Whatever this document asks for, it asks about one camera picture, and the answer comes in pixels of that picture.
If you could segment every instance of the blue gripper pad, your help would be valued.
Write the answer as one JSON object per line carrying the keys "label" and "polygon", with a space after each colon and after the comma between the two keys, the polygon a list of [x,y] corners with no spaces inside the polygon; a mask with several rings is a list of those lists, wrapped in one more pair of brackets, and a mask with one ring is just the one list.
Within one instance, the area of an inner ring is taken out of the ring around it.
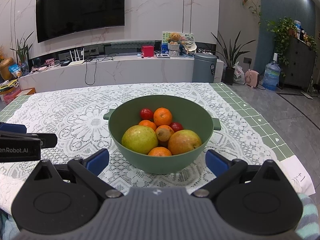
{"label": "blue gripper pad", "polygon": [[216,151],[208,150],[205,154],[205,164],[218,177],[231,167],[232,162]]}
{"label": "blue gripper pad", "polygon": [[0,122],[0,131],[27,133],[27,128],[23,124],[13,124]]}
{"label": "blue gripper pad", "polygon": [[101,149],[89,158],[84,160],[84,166],[94,175],[98,176],[109,164],[109,152],[107,149]]}

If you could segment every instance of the wall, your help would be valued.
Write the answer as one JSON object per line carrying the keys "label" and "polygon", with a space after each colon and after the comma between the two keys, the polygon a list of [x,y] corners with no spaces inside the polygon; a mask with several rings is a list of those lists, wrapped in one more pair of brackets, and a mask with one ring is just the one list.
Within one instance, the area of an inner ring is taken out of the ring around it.
{"label": "wall", "polygon": [[[241,55],[238,58],[239,65],[243,68],[244,72],[249,69],[249,64],[243,63],[244,57],[252,58],[251,68],[255,62],[256,48],[259,37],[259,18],[257,15],[253,15],[248,9],[252,4],[247,2],[245,6],[242,5],[242,0],[219,0],[220,10],[219,10],[219,26],[218,31],[221,33],[225,42],[233,43],[241,31],[238,43],[244,44],[251,40],[257,40],[256,42],[246,45],[243,49],[250,51],[250,53]],[[222,52],[221,47],[217,46],[217,50]]]}
{"label": "wall", "polygon": [[[0,44],[12,55],[12,42],[36,29],[36,0],[0,0]],[[162,31],[192,32],[196,41],[215,43],[219,0],[125,0],[125,26],[73,33],[37,43],[36,32],[30,57],[75,46],[111,41],[159,40]]]}
{"label": "wall", "polygon": [[[315,4],[312,0],[261,0],[262,16],[268,21],[277,22],[279,18],[290,17],[299,20],[302,27],[310,35],[315,35]],[[262,22],[259,33],[254,70],[264,72],[266,64],[273,54],[274,35],[267,32],[267,26]]]}

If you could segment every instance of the cherry tomato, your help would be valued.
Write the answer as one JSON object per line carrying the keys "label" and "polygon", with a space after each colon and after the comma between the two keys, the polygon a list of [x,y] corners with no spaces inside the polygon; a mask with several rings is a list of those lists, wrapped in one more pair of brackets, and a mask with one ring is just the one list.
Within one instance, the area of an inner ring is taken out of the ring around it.
{"label": "cherry tomato", "polygon": [[172,122],[169,126],[172,128],[174,132],[183,130],[182,124],[178,122]]}
{"label": "cherry tomato", "polygon": [[149,108],[143,108],[140,111],[140,117],[142,120],[151,120],[153,119],[153,112]]}

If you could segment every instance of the bowl handle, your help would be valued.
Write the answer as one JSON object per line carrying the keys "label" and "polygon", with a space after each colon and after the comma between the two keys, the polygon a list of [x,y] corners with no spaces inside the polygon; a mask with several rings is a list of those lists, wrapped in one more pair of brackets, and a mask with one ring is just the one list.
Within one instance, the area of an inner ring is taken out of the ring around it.
{"label": "bowl handle", "polygon": [[109,109],[109,112],[107,112],[104,116],[103,116],[103,119],[104,120],[109,120],[111,114],[113,113],[115,109]]}
{"label": "bowl handle", "polygon": [[221,130],[221,124],[218,118],[213,118],[212,117],[212,122],[213,122],[213,129],[216,131],[220,131]]}

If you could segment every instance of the trash can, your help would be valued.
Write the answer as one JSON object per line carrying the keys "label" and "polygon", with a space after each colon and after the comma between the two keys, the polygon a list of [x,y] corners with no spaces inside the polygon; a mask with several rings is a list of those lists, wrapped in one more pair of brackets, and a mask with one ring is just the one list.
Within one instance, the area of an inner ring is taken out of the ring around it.
{"label": "trash can", "polygon": [[192,82],[213,83],[217,56],[196,53],[193,62]]}

